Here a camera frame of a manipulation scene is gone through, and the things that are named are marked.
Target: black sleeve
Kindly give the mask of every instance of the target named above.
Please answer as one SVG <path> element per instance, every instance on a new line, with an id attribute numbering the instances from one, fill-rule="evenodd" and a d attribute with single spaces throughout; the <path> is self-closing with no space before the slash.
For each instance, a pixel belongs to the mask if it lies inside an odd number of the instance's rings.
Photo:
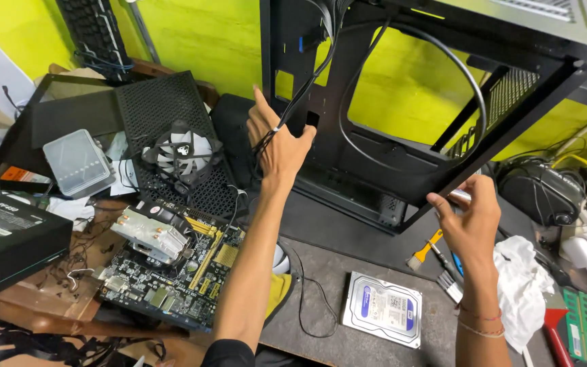
<path id="1" fill-rule="evenodd" d="M 255 354 L 239 340 L 221 339 L 212 343 L 201 367 L 255 367 Z"/>

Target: red tool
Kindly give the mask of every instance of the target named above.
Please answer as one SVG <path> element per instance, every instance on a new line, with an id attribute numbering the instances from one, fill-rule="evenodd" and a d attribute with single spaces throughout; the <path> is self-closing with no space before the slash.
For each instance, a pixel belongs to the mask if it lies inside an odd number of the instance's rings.
<path id="1" fill-rule="evenodd" d="M 563 340 L 556 330 L 558 322 L 567 314 L 567 307 L 565 301 L 563 301 L 563 296 L 558 292 L 553 295 L 543 293 L 542 296 L 545 298 L 545 305 L 547 307 L 545 310 L 545 323 L 542 329 L 545 331 L 545 336 L 549 342 L 556 365 L 559 367 L 574 367 L 566 345 L 563 344 Z"/>

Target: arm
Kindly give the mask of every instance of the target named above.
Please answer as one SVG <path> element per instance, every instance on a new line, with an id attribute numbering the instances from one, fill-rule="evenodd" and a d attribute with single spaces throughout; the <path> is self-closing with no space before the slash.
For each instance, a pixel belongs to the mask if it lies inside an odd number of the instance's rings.
<path id="1" fill-rule="evenodd" d="M 463 299 L 457 329 L 457 366 L 510 366 L 504 337 L 487 338 L 477 333 L 498 336 L 495 333 L 503 329 L 498 318 L 498 272 L 493 263 L 495 233 L 501 212 L 493 180 L 473 175 L 459 188 L 472 196 L 470 203 L 453 198 L 463 210 L 462 215 L 455 214 L 441 196 L 435 193 L 427 196 L 427 201 L 439 213 L 448 247 L 459 256 L 464 269 Z"/>
<path id="2" fill-rule="evenodd" d="M 254 92 L 256 106 L 250 109 L 247 121 L 253 146 L 280 121 L 262 92 L 257 87 Z M 294 138 L 285 125 L 273 136 L 260 157 L 264 171 L 260 202 L 216 307 L 215 340 L 240 340 L 253 353 L 257 348 L 264 326 L 273 253 L 284 203 L 312 146 L 314 135 L 316 129 L 306 126 L 303 135 Z"/>

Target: hand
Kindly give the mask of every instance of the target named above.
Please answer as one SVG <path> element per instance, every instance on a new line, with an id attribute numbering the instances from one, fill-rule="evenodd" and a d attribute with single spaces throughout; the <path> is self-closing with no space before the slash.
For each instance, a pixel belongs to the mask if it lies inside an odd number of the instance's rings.
<path id="1" fill-rule="evenodd" d="M 266 103 L 262 91 L 257 86 L 254 86 L 253 89 L 255 106 L 249 110 L 249 119 L 246 121 L 246 125 L 249 128 L 250 146 L 254 147 L 266 133 L 280 123 L 280 117 Z M 271 142 L 260 157 L 264 179 L 273 179 L 279 185 L 293 186 L 296 174 L 303 165 L 315 136 L 316 128 L 311 125 L 305 126 L 303 135 L 299 138 L 294 138 L 287 125 L 283 125 L 273 135 Z"/>
<path id="2" fill-rule="evenodd" d="M 463 210 L 461 215 L 454 213 L 447 200 L 436 193 L 429 193 L 427 201 L 438 212 L 447 246 L 459 256 L 464 267 L 492 264 L 495 233 L 501 215 L 493 180 L 474 174 L 459 188 L 472 196 L 470 203 L 451 196 Z"/>

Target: yellow-green wall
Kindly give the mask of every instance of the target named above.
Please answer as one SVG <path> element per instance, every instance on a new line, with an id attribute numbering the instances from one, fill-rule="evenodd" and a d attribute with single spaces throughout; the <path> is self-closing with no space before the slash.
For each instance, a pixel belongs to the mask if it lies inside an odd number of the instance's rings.
<path id="1" fill-rule="evenodd" d="M 110 3 L 128 54 L 150 59 L 126 2 Z M 251 86 L 261 80 L 257 0 L 142 0 L 138 6 L 164 66 L 191 70 L 220 93 L 251 97 Z M 55 0 L 0 0 L 0 47 L 31 78 L 43 75 L 50 63 L 75 66 L 74 46 Z M 481 71 L 471 71 L 481 77 Z M 349 115 L 386 133 L 431 144 L 470 95 L 444 54 L 389 29 L 364 67 Z M 587 106 L 564 101 L 496 158 L 550 146 L 585 124 Z M 572 148 L 581 146 L 579 141 Z"/>

